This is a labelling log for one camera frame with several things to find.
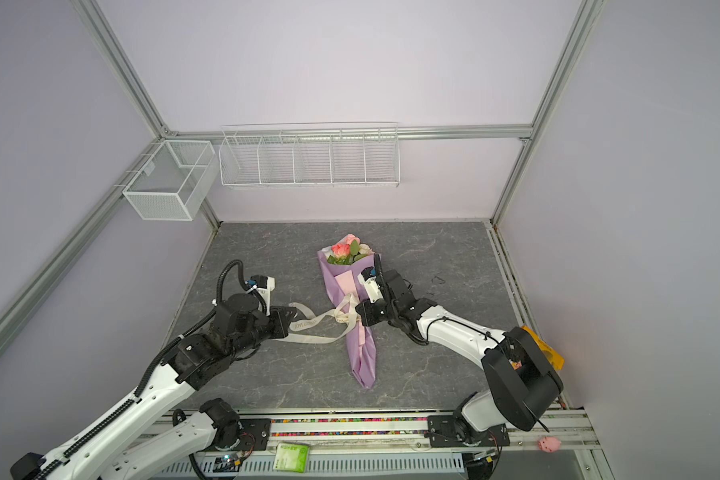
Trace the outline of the pink purple wrapping paper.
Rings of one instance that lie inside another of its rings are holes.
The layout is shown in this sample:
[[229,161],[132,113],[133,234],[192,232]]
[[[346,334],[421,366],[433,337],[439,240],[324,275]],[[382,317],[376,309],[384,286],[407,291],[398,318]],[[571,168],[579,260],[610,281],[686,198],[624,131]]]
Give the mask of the pink purple wrapping paper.
[[[344,243],[345,237],[335,244]],[[353,293],[360,303],[367,299],[367,295],[358,281],[358,275],[363,269],[373,266],[373,254],[366,256],[358,253],[359,245],[364,244],[360,240],[360,244],[351,245],[350,258],[336,260],[331,251],[335,244],[317,252],[328,297],[337,306],[346,294]],[[361,387],[371,389],[376,382],[377,350],[370,328],[363,326],[360,320],[357,328],[345,338],[351,373]]]

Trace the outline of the cream printed ribbon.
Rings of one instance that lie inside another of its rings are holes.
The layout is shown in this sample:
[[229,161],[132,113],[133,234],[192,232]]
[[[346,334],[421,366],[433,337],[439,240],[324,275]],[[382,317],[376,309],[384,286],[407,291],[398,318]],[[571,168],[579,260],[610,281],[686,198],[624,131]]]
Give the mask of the cream printed ribbon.
[[[298,302],[291,302],[288,306],[294,307],[297,313],[301,314],[303,318],[290,324],[286,331],[287,336],[280,339],[280,342],[325,345],[343,339],[354,331],[360,323],[360,316],[356,312],[358,304],[358,296],[356,294],[349,293],[343,297],[336,307],[321,314],[315,314],[314,311],[306,305]],[[337,336],[305,334],[305,331],[314,329],[325,320],[333,320],[335,323],[343,326],[343,331]]]

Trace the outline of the cream fake rose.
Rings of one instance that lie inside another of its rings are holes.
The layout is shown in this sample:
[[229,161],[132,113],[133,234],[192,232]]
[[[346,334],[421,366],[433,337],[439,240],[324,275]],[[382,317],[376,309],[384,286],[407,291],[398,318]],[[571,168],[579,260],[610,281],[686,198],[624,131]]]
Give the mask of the cream fake rose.
[[366,256],[368,256],[368,255],[372,255],[372,254],[373,254],[373,250],[372,250],[371,247],[370,247],[369,245],[367,245],[367,244],[360,244],[360,245],[359,245],[358,253],[361,254],[361,255],[366,255]]

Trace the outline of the red pink fake rose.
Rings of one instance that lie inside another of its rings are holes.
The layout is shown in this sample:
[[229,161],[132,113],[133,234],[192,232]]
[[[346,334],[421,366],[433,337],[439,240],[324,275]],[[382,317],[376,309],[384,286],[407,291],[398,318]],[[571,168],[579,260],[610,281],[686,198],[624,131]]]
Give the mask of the red pink fake rose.
[[346,259],[350,258],[351,253],[351,245],[344,243],[335,244],[332,248],[332,256],[336,260],[345,261]]

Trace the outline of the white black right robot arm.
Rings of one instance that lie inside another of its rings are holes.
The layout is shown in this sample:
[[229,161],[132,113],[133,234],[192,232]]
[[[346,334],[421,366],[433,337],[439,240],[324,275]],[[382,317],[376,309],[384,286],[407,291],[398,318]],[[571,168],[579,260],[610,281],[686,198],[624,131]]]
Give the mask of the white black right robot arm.
[[366,327],[386,322],[422,346],[441,345],[481,368],[487,388],[454,411],[445,436],[473,446],[494,428],[530,431],[564,390],[562,379],[530,332],[466,320],[428,298],[417,298],[397,271],[367,267],[358,281],[367,298],[357,307]]

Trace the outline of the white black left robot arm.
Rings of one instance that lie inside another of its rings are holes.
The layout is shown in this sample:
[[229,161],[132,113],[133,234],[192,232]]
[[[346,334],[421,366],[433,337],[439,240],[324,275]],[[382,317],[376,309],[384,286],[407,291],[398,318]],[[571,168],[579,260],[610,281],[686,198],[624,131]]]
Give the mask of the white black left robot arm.
[[136,387],[73,438],[45,454],[27,453],[10,468],[14,479],[141,479],[208,447],[235,449],[246,437],[239,414],[217,398],[170,430],[137,444],[166,412],[226,371],[250,359],[268,340],[284,340],[300,311],[274,306],[274,280],[245,278],[239,260],[216,282],[215,306],[168,342]]

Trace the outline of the green small packet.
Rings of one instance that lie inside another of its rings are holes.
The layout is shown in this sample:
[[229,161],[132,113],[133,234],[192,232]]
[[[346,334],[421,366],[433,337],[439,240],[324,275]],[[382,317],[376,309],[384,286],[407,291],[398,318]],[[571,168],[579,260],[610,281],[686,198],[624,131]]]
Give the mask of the green small packet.
[[304,444],[282,442],[277,445],[273,469],[278,472],[305,473],[310,447]]

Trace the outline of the white mesh box basket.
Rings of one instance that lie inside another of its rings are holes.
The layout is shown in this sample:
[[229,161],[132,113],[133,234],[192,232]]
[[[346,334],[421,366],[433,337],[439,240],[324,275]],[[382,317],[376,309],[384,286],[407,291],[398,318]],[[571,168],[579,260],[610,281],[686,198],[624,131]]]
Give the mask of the white mesh box basket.
[[148,221],[192,221],[219,175],[209,141],[164,140],[151,153],[123,194]]

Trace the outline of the yellow snack bag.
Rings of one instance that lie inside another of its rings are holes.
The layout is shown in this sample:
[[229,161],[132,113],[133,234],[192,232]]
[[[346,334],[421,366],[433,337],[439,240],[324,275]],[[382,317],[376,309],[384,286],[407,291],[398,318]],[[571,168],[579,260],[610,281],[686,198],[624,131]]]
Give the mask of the yellow snack bag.
[[565,360],[564,358],[544,340],[542,340],[532,329],[528,326],[522,326],[522,329],[530,334],[536,345],[539,347],[545,358],[551,364],[556,371],[561,371]]

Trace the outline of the small pink pig toy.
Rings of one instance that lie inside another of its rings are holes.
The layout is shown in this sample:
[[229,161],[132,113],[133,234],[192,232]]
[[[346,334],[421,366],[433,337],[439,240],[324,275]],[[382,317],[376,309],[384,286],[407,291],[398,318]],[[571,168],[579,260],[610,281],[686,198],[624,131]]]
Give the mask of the small pink pig toy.
[[556,437],[545,436],[538,441],[538,447],[543,452],[554,453],[561,449],[562,442]]

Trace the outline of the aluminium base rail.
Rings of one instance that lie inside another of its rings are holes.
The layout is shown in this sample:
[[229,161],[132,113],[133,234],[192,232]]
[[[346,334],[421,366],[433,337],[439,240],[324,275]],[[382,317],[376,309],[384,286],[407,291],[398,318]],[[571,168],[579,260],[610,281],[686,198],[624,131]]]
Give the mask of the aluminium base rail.
[[554,408],[529,431],[508,424],[478,433],[466,442],[456,433],[453,413],[440,410],[382,411],[242,411],[242,449],[256,441],[256,453],[272,453],[282,442],[304,443],[319,453],[352,449],[392,453],[425,452],[435,448],[480,451],[500,447],[508,451],[538,450],[540,442],[555,438],[562,450],[600,450],[599,439],[582,410]]

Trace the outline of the aluminium enclosure frame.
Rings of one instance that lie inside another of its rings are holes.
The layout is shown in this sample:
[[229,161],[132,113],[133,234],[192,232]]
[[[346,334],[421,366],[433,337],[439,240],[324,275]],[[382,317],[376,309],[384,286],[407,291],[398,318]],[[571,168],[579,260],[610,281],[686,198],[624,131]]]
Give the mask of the aluminium enclosure frame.
[[[523,123],[575,1],[106,1],[105,15],[169,125],[393,121]],[[0,1],[0,309],[149,142],[148,129],[66,1]],[[446,244],[484,243],[457,217],[489,213],[515,140],[411,141],[397,187],[215,185],[231,256],[277,294],[326,302],[315,251],[329,223],[418,286],[453,293]],[[236,228],[252,221],[253,246]],[[124,205],[0,359],[0,426],[71,427],[134,385],[158,350],[209,228]]]

